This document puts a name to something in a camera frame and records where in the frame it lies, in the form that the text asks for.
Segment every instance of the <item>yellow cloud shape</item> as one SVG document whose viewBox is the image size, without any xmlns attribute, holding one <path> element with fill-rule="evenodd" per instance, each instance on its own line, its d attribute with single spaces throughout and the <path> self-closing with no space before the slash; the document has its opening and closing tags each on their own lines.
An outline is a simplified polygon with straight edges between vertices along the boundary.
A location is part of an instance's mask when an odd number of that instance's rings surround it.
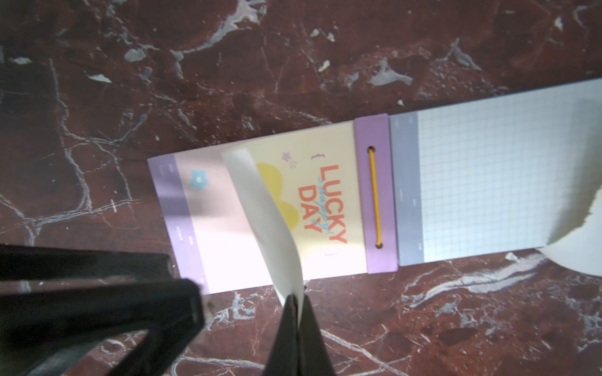
<svg viewBox="0 0 602 376">
<path fill-rule="evenodd" d="M 282 195 L 282 173 L 276 167 L 267 163 L 257 163 L 257 169 L 270 196 L 276 203 L 278 210 L 280 210 L 282 218 L 284 218 L 288 228 L 292 230 L 299 223 L 299 213 L 291 204 L 282 201 L 280 198 Z"/>
</svg>

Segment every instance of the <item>marble surface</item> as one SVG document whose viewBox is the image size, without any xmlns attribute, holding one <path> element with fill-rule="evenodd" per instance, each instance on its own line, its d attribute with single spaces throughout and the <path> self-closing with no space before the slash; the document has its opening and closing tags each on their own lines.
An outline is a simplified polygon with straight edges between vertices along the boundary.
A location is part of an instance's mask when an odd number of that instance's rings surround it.
<svg viewBox="0 0 602 376">
<path fill-rule="evenodd" d="M 0 1 L 0 241 L 171 253 L 147 158 L 601 77 L 601 18 L 596 0 Z M 307 291 L 340 375 L 600 375 L 601 284 L 527 250 Z M 260 374 L 273 288 L 209 305 L 166 375 Z"/>
</svg>

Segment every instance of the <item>grid paper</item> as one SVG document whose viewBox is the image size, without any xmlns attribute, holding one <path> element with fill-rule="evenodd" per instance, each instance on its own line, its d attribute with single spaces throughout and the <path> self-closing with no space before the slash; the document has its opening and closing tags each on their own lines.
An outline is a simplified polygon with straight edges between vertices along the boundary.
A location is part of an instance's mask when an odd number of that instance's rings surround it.
<svg viewBox="0 0 602 376">
<path fill-rule="evenodd" d="M 425 262 L 547 245 L 602 182 L 602 79 L 419 111 L 418 142 Z"/>
</svg>

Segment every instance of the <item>purple header strip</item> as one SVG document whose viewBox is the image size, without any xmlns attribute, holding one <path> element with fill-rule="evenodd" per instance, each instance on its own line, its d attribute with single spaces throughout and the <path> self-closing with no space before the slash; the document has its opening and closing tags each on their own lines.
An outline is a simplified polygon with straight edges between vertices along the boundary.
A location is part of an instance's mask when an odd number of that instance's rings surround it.
<svg viewBox="0 0 602 376">
<path fill-rule="evenodd" d="M 206 294 L 208 288 L 205 269 L 200 258 L 176 158 L 171 154 L 161 155 L 149 159 L 148 163 L 180 276 L 201 285 L 203 293 Z"/>
<path fill-rule="evenodd" d="M 395 197 L 393 194 L 393 167 L 391 165 L 391 135 L 387 114 L 355 119 L 355 152 L 358 160 L 359 198 L 362 206 L 364 241 L 368 273 L 397 271 L 397 234 L 395 224 Z M 374 147 L 376 184 L 380 209 L 382 248 L 376 248 L 376 217 L 374 192 L 368 148 Z"/>
</svg>

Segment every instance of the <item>white marble vein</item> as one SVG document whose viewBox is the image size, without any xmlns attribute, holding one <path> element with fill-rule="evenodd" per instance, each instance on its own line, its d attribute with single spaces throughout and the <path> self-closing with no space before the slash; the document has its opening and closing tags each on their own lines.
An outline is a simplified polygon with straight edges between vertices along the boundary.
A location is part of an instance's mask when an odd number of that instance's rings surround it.
<svg viewBox="0 0 602 376">
<path fill-rule="evenodd" d="M 340 338 L 338 336 L 335 336 L 334 334 L 321 329 L 320 332 L 322 333 L 322 336 L 326 339 L 331 340 L 332 342 L 335 342 L 341 346 L 343 346 L 344 348 L 347 348 L 351 351 L 354 351 L 356 353 L 362 354 L 363 356 L 365 356 L 366 358 L 370 359 L 374 364 L 378 365 L 379 370 L 378 372 L 381 372 L 382 370 L 388 371 L 394 375 L 397 376 L 409 376 L 407 373 L 399 371 L 397 368 L 394 368 L 390 365 L 390 363 L 395 363 L 398 362 L 400 360 L 394 360 L 393 362 L 383 362 L 382 360 L 378 359 L 377 357 L 375 357 L 374 355 L 372 355 L 368 350 L 366 350 L 365 348 L 353 344 L 349 341 L 344 340 L 343 338 Z"/>
</svg>

